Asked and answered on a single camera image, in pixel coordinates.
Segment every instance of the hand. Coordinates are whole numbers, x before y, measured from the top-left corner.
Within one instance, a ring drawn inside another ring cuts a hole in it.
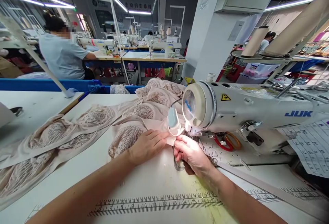
[[[199,144],[185,135],[179,135],[174,142],[175,160],[184,160],[187,162],[195,174],[202,177],[214,166],[205,155]]]
[[[139,136],[137,141],[127,151],[130,162],[140,165],[153,158],[166,145],[165,138],[169,132],[160,132],[159,130],[148,130]]]

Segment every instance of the beige fabric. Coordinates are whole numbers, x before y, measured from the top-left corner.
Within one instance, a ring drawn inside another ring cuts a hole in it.
[[[49,119],[32,135],[0,151],[0,211],[22,197],[56,167],[92,145],[108,128],[109,160],[130,148],[148,129],[168,131],[168,111],[184,86],[152,79],[137,99],[120,105],[93,105],[74,121]],[[174,107],[184,125],[181,104]],[[175,137],[167,138],[173,145]]]

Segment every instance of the factory worker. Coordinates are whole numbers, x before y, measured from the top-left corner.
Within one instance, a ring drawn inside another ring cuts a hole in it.
[[[275,32],[268,32],[260,44],[260,47],[257,52],[264,51],[264,49],[269,45],[270,41],[273,41],[276,33]]]
[[[85,223],[87,213],[100,199],[104,199],[117,188],[135,167],[161,152],[166,146],[165,138],[168,136],[169,132],[146,131],[132,147],[63,192],[26,224]],[[196,141],[185,135],[178,136],[174,142],[173,153],[176,161],[182,159],[187,162],[196,175],[208,184],[239,223],[286,223],[216,169]]]
[[[148,32],[148,35],[146,35],[146,36],[143,38],[143,41],[149,42],[150,39],[151,39],[151,36],[153,36],[153,32]]]
[[[50,33],[40,36],[39,46],[49,70],[58,79],[94,79],[94,69],[87,68],[82,60],[95,60],[96,56],[71,40],[70,30],[61,18],[47,12],[44,19]]]

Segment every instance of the warning label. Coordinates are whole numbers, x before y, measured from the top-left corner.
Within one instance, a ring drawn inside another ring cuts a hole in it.
[[[221,98],[220,100],[221,100],[221,101],[230,101],[231,98],[229,98],[229,96],[226,95],[226,94],[222,94],[222,98]]]

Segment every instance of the scissors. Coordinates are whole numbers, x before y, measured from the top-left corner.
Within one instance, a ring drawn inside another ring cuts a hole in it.
[[[241,143],[240,141],[234,136],[232,133],[229,132],[222,132],[214,134],[214,140],[219,147],[226,151],[233,151],[233,150],[240,150]]]

